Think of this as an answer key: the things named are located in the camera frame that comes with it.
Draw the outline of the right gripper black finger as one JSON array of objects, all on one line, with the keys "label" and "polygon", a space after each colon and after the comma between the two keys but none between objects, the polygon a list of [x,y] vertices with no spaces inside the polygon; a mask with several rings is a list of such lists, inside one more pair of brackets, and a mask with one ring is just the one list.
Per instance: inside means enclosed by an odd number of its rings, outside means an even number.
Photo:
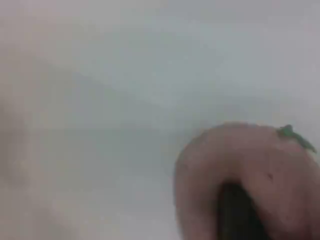
[{"label": "right gripper black finger", "polygon": [[265,240],[267,233],[256,206],[243,187],[226,182],[217,200],[217,235],[219,240]]}]

